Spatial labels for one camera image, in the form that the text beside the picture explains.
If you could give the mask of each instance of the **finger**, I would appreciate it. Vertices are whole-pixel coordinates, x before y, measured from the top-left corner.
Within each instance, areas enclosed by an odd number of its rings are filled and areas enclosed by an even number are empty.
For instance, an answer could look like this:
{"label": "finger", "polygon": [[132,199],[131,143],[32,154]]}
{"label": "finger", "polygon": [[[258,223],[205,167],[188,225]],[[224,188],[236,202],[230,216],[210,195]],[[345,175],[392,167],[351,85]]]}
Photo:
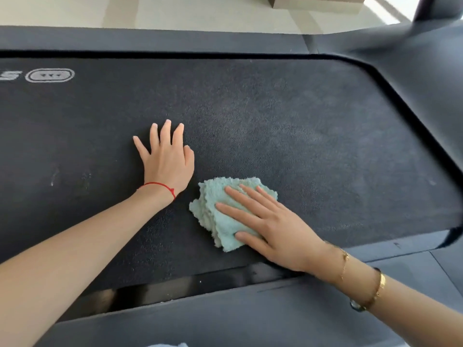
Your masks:
{"label": "finger", "polygon": [[183,147],[183,154],[185,155],[185,165],[193,172],[194,171],[194,152],[190,146]]}
{"label": "finger", "polygon": [[250,227],[251,229],[260,233],[259,229],[260,225],[262,224],[262,219],[256,217],[255,215],[223,203],[217,203],[215,208],[217,208],[219,212],[228,215],[230,218],[233,218],[234,220],[239,221],[241,224],[246,225],[247,227]]}
{"label": "finger", "polygon": [[172,122],[168,119],[164,123],[163,128],[161,129],[161,146],[170,145],[170,126]]}
{"label": "finger", "polygon": [[150,156],[150,153],[148,152],[146,147],[142,144],[142,141],[140,141],[138,136],[133,137],[133,142],[135,143],[135,147],[138,150],[138,153],[140,154],[140,157],[142,158],[143,163],[145,163],[148,157]]}
{"label": "finger", "polygon": [[271,211],[268,208],[265,208],[263,205],[257,201],[249,198],[242,192],[235,190],[234,188],[227,186],[225,187],[225,192],[236,202],[246,207],[252,214],[257,215],[260,218],[266,218],[271,215]]}
{"label": "finger", "polygon": [[271,202],[269,199],[265,198],[259,192],[254,190],[252,187],[242,185],[242,184],[240,185],[240,187],[248,194],[250,198],[252,198],[253,200],[256,200],[258,203],[263,205],[265,208],[272,210],[272,211],[276,211],[279,209],[276,204]]}
{"label": "finger", "polygon": [[245,231],[237,232],[235,234],[235,238],[245,245],[248,245],[252,249],[258,251],[262,256],[270,260],[273,249],[263,239],[259,239],[257,236],[251,235]]}
{"label": "finger", "polygon": [[159,135],[157,134],[157,124],[153,123],[150,129],[151,153],[159,148]]}
{"label": "finger", "polygon": [[258,186],[258,187],[256,187],[256,190],[263,197],[267,198],[271,203],[275,204],[278,208],[286,209],[286,207],[283,204],[281,204],[280,202],[275,200],[272,196],[270,196],[267,192],[265,192],[265,190],[262,187]]}
{"label": "finger", "polygon": [[183,130],[185,126],[180,123],[177,129],[174,131],[174,136],[172,137],[172,146],[183,146]]}

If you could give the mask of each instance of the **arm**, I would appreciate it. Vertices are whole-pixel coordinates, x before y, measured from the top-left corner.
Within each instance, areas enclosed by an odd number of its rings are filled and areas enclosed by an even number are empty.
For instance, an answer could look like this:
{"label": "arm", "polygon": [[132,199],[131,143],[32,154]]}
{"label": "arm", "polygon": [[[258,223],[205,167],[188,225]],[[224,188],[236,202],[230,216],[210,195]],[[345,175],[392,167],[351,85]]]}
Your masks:
{"label": "arm", "polygon": [[[151,154],[137,137],[145,183],[156,181],[183,191],[194,170],[194,154],[183,146],[183,125],[170,142],[170,121],[150,132]],[[147,185],[90,219],[20,253],[0,265],[0,345],[32,346],[65,312],[121,248],[172,194]]]}
{"label": "arm", "polygon": [[[339,248],[322,241],[302,219],[261,188],[256,191],[241,187],[247,196],[229,187],[225,191],[252,214],[225,204],[216,207],[254,229],[265,240],[246,232],[236,233],[236,239],[282,267],[333,284],[360,304],[373,297],[380,279],[376,270],[351,256],[344,262]],[[463,346],[463,315],[392,278],[387,277],[370,313],[411,346]]]}

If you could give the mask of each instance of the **white floor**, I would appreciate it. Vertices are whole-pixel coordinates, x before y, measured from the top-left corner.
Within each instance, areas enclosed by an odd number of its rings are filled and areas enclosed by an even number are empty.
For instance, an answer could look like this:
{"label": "white floor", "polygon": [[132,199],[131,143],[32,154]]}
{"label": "white floor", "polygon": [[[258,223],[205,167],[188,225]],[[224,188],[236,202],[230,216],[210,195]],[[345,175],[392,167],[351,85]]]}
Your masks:
{"label": "white floor", "polygon": [[[418,4],[386,1],[408,19]],[[327,34],[397,22],[376,0],[357,12],[279,10],[268,0],[0,0],[0,25]]]}

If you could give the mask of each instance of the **treadmill belt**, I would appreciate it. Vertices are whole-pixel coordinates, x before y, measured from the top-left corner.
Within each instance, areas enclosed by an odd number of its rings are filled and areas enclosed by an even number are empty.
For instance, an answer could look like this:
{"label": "treadmill belt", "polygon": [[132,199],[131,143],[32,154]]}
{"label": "treadmill belt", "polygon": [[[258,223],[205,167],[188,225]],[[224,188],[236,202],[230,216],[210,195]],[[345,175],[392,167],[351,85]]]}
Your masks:
{"label": "treadmill belt", "polygon": [[[75,76],[47,82],[38,71],[26,80],[40,68]],[[246,247],[215,248],[188,211],[198,182],[219,176],[259,177],[323,239],[345,247],[461,223],[453,178],[352,64],[3,58],[0,70],[22,72],[0,81],[0,262],[130,196],[143,183],[132,136],[148,145],[151,124],[166,118],[185,124],[193,179],[90,290],[262,260]]]}

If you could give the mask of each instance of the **bangle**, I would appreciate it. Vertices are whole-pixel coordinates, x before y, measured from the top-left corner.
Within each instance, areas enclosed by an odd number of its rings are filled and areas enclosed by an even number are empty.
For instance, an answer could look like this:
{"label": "bangle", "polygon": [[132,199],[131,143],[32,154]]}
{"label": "bangle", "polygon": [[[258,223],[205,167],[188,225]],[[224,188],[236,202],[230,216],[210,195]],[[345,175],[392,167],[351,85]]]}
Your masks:
{"label": "bangle", "polygon": [[174,200],[175,200],[175,197],[176,197],[176,196],[175,196],[175,193],[174,193],[174,189],[171,189],[169,186],[167,186],[167,185],[165,185],[165,184],[161,184],[161,183],[157,183],[157,182],[155,182],[155,181],[152,181],[152,182],[150,182],[150,183],[143,184],[142,186],[139,187],[139,189],[142,188],[143,186],[149,185],[149,184],[155,184],[155,185],[164,186],[167,190],[170,191],[170,193],[172,194],[172,196],[174,196]]}
{"label": "bangle", "polygon": [[341,281],[344,281],[344,274],[346,273],[346,267],[347,267],[347,261],[349,260],[349,254],[345,250],[343,250],[341,247],[333,245],[332,243],[329,243],[328,241],[325,241],[325,242],[327,244],[329,244],[329,245],[332,245],[335,248],[338,248],[343,253],[344,266],[343,266],[343,270],[341,272]]}
{"label": "bangle", "polygon": [[379,272],[380,279],[379,279],[378,287],[377,287],[376,292],[374,293],[373,297],[364,306],[361,306],[357,302],[355,302],[353,300],[350,300],[350,306],[352,307],[352,309],[354,309],[357,312],[361,313],[361,312],[364,312],[366,310],[370,310],[371,307],[373,307],[373,305],[375,304],[377,298],[381,295],[381,291],[384,290],[384,287],[386,285],[386,277],[385,277],[385,275],[383,273],[381,273],[381,270],[379,270],[379,268],[374,268],[374,269],[377,272]]}

